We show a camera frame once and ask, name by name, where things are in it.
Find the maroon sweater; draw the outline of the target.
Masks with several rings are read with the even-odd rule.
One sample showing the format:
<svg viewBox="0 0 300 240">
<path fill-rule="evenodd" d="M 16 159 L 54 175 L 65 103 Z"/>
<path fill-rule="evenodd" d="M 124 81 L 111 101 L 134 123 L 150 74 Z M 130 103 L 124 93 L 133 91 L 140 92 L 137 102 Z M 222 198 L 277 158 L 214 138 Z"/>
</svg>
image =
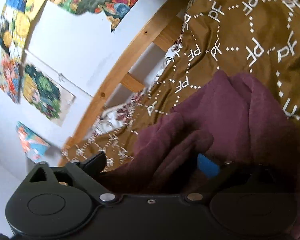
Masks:
<svg viewBox="0 0 300 240">
<path fill-rule="evenodd" d="M 102 181 L 123 193 L 102 239 L 300 239 L 300 129 L 249 74 L 212 80 L 144 129 L 134 159 Z M 208 182 L 202 154 L 224 162 L 285 165 L 290 191 L 185 197 Z"/>
</svg>

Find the white floral bed sheet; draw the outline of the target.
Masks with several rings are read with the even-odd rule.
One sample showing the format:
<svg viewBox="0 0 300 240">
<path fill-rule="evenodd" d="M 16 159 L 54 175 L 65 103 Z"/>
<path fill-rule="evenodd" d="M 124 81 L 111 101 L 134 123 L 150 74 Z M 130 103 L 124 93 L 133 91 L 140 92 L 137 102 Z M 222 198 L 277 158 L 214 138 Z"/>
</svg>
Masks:
<svg viewBox="0 0 300 240">
<path fill-rule="evenodd" d="M 129 125 L 132 122 L 133 113 L 135 111 L 136 106 L 138 106 L 142 96 L 148 93 L 151 90 L 151 88 L 158 83 L 159 77 L 163 74 L 165 68 L 172 61 L 174 55 L 176 54 L 176 51 L 179 48 L 181 48 L 180 35 L 178 39 L 174 42 L 174 44 L 170 48 L 168 48 L 167 51 L 164 51 L 166 54 L 162 58 L 161 66 L 155 70 L 154 74 L 151 76 L 151 80 L 147 85 L 144 85 L 142 83 L 144 85 L 144 88 L 141 91 L 135 93 L 131 92 L 132 95 L 129 97 L 129 99 L 126 100 L 125 103 L 111 108 L 104 107 L 104 110 L 101 114 L 98 115 L 92 128 L 90 128 L 87 134 L 84 136 L 84 138 L 87 139 L 88 142 L 94 142 L 96 137 L 120 129 L 124 126 Z M 138 70 L 140 70 L 142 67 L 150 65 L 145 61 L 141 61 L 140 57 L 135 63 L 138 65 Z"/>
</svg>

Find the brown PF patterned blanket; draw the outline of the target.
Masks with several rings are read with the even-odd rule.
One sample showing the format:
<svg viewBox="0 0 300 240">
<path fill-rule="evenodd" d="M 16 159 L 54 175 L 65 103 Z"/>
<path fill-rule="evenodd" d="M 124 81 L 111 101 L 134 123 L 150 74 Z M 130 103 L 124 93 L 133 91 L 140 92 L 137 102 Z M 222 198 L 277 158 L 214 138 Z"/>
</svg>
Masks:
<svg viewBox="0 0 300 240">
<path fill-rule="evenodd" d="M 167 116 L 219 70 L 258 78 L 300 129 L 300 0 L 193 0 L 180 38 L 181 48 L 142 96 L 132 122 L 72 146 L 63 152 L 62 165 L 100 149 L 107 153 L 108 170 L 127 162 L 139 132 Z"/>
</svg>

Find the anime girl wall poster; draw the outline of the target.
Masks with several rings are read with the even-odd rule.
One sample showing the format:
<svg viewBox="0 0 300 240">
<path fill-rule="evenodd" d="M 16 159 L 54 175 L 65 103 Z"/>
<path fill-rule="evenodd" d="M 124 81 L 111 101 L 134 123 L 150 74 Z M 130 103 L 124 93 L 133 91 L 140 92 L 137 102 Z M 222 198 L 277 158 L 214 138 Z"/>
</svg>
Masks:
<svg viewBox="0 0 300 240">
<path fill-rule="evenodd" d="M 17 122 L 16 131 L 26 156 L 34 163 L 42 161 L 50 145 L 21 122 Z"/>
</svg>

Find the anime boy wall poster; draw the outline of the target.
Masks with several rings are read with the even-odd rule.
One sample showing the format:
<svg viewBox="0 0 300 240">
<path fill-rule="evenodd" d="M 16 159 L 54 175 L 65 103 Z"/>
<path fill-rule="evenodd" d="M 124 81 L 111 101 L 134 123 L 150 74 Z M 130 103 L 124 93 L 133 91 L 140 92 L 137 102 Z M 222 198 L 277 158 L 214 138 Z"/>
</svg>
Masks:
<svg viewBox="0 0 300 240">
<path fill-rule="evenodd" d="M 58 126 L 62 126 L 76 97 L 33 64 L 24 66 L 24 99 Z"/>
</svg>

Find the wooden bed frame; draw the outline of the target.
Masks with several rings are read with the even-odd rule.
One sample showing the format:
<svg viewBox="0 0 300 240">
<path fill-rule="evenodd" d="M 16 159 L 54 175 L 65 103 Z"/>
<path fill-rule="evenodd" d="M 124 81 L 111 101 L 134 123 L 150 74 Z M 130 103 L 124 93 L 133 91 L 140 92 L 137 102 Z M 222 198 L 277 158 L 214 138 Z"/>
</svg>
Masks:
<svg viewBox="0 0 300 240">
<path fill-rule="evenodd" d="M 174 44 L 181 33 L 183 25 L 183 20 L 177 16 L 177 13 L 187 6 L 188 1 L 167 0 L 144 25 L 105 77 L 76 127 L 73 136 L 65 142 L 63 150 L 67 150 L 83 140 L 98 115 L 104 110 L 107 100 L 117 85 L 122 84 L 134 93 L 144 88 L 144 85 L 130 74 L 129 70 L 151 43 L 154 43 L 163 51 L 167 51 Z"/>
</svg>

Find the yellow blue wall poster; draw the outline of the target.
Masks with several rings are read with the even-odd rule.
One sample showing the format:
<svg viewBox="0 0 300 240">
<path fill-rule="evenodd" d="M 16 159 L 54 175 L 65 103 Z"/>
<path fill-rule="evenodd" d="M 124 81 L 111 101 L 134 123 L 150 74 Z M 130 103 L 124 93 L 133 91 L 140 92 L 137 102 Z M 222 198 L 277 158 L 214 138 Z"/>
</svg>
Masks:
<svg viewBox="0 0 300 240">
<path fill-rule="evenodd" d="M 21 62 L 31 22 L 45 0 L 6 0 L 0 15 L 0 46 L 16 62 Z"/>
</svg>

